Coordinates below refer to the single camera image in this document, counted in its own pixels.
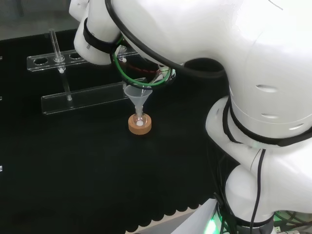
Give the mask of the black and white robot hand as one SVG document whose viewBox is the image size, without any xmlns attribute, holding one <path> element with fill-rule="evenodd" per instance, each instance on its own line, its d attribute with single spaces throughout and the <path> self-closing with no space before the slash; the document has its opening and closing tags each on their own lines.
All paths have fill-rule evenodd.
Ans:
<svg viewBox="0 0 312 234">
<path fill-rule="evenodd" d="M 131 70 L 136 76 L 142 75 L 148 83 L 159 82 L 168 72 L 167 67 L 143 58 L 138 53 L 127 55 L 125 59 L 127 60 L 125 62 L 126 69 Z"/>
</svg>

